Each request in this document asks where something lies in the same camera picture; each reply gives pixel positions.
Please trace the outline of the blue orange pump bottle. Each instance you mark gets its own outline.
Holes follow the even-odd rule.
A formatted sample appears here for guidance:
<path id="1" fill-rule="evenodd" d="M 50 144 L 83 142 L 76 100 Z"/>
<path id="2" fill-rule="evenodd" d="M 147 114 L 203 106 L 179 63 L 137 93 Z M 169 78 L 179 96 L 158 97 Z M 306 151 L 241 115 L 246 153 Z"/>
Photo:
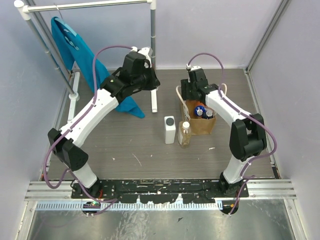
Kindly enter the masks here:
<path id="1" fill-rule="evenodd" d="M 206 120 L 213 119 L 214 118 L 214 111 L 211 109 L 206 110 L 203 113 L 202 118 L 206 119 Z"/>

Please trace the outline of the canvas burlap tote bag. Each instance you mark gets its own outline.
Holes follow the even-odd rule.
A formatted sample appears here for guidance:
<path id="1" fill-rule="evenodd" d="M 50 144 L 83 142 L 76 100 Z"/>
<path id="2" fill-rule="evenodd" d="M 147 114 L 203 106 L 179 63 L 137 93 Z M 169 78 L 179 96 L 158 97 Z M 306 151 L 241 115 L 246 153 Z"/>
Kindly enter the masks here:
<path id="1" fill-rule="evenodd" d="M 175 91 L 180 101 L 179 105 L 180 105 L 182 120 L 189 122 L 192 135 L 196 135 L 196 136 L 210 135 L 217 121 L 217 112 L 204 104 L 205 110 L 210 109 L 214 111 L 214 118 L 204 119 L 203 117 L 196 117 L 194 113 L 195 109 L 189 108 L 186 105 L 186 100 L 183 100 L 180 93 L 180 88 L 181 87 L 179 85 L 176 86 Z"/>

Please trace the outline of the white bottle black cap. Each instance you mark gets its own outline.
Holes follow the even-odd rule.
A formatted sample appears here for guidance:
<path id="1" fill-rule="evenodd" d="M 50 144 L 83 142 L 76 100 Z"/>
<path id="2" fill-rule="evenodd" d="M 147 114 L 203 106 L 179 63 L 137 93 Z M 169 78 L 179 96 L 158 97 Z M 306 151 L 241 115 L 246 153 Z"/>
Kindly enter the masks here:
<path id="1" fill-rule="evenodd" d="M 174 116 L 164 117 L 164 142 L 165 144 L 173 144 L 176 136 L 176 122 Z"/>

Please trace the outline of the clear amber bottle white cap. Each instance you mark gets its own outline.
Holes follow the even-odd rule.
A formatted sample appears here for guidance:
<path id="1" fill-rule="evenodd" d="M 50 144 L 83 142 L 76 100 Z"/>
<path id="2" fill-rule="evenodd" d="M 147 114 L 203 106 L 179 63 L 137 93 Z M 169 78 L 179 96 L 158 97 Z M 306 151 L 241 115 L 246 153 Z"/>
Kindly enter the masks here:
<path id="1" fill-rule="evenodd" d="M 187 148 L 191 140 L 191 126 L 188 121 L 181 121 L 178 126 L 177 140 L 182 148 Z"/>

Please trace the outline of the pink cap peach bottle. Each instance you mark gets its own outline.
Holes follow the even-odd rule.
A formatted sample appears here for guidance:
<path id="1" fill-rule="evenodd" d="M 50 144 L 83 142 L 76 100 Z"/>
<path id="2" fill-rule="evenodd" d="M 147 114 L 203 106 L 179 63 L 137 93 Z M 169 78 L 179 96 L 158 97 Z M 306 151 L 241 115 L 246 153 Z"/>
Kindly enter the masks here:
<path id="1" fill-rule="evenodd" d="M 204 106 L 205 106 L 202 102 L 200 102 L 200 101 L 198 101 L 198 100 L 186 100 L 186 101 L 185 101 L 185 104 L 186 104 L 189 108 L 192 108 L 192 109 L 194 109 L 194 108 L 196 108 L 196 107 L 198 107 L 198 106 L 201 106 L 201 107 L 204 107 Z"/>

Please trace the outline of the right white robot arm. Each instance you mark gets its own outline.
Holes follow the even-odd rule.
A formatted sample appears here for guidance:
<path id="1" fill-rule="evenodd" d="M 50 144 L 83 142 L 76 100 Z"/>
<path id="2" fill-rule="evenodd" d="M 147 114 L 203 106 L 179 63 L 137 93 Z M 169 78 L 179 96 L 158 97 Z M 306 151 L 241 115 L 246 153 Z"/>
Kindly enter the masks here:
<path id="1" fill-rule="evenodd" d="M 264 119 L 239 108 L 216 84 L 209 84 L 200 66 L 187 68 L 188 79 L 182 79 L 183 100 L 199 101 L 214 110 L 230 126 L 229 149 L 231 159 L 220 174 L 218 189 L 231 197 L 244 179 L 244 174 L 254 159 L 267 147 Z"/>

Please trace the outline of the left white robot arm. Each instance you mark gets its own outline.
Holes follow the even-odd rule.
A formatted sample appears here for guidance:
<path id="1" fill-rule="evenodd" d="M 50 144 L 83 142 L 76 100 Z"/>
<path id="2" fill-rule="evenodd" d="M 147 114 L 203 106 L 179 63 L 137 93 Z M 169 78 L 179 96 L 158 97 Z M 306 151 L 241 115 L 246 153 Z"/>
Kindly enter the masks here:
<path id="1" fill-rule="evenodd" d="M 99 195 L 100 185 L 81 146 L 97 124 L 125 98 L 160 86 L 152 65 L 152 52 L 150 47 L 131 50 L 123 65 L 104 79 L 93 99 L 68 124 L 48 132 L 54 155 L 82 183 L 82 192 L 88 198 Z"/>

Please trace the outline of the teal cloth shirt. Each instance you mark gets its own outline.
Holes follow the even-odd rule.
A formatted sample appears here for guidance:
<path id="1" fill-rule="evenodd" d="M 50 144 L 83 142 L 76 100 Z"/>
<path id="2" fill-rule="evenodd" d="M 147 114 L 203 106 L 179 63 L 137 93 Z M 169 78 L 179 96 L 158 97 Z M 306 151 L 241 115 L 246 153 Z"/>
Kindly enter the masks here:
<path id="1" fill-rule="evenodd" d="M 91 91 L 93 92 L 95 89 L 98 89 L 103 80 L 110 75 L 107 68 L 99 60 L 96 61 L 95 73 L 97 86 L 94 86 L 94 53 L 92 50 L 82 37 L 59 17 L 53 17 L 50 23 L 53 40 L 58 47 L 66 68 L 71 70 L 74 63 L 76 63 Z"/>

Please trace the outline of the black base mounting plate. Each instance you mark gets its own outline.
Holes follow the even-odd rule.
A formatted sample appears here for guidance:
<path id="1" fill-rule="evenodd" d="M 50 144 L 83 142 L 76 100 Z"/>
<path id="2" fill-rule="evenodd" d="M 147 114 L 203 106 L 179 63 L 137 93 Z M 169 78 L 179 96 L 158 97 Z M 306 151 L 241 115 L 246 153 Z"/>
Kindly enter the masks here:
<path id="1" fill-rule="evenodd" d="M 182 197 L 183 204 L 214 203 L 218 198 L 236 198 L 241 184 L 222 192 L 216 179 L 101 179 L 88 193 L 101 200 L 120 203 L 164 204 Z"/>

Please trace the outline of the aluminium frame rail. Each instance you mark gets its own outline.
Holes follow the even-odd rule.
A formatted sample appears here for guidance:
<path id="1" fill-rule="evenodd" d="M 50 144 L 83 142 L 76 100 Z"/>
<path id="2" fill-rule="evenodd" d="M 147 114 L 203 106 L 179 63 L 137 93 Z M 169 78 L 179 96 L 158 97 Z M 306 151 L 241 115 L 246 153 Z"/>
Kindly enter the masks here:
<path id="1" fill-rule="evenodd" d="M 233 200 L 235 193 L 223 194 L 219 191 L 217 179 L 107 179 L 101 180 L 102 199 L 118 198 L 123 195 L 165 195 L 182 196 L 192 194 L 196 198 L 204 196 L 214 200 Z M 58 201 L 84 198 L 78 183 L 64 180 L 56 189 L 51 189 L 45 181 L 29 183 L 24 199 L 26 201 Z M 257 178 L 249 180 L 242 189 L 241 197 L 245 199 L 296 199 L 297 195 L 289 179 Z"/>

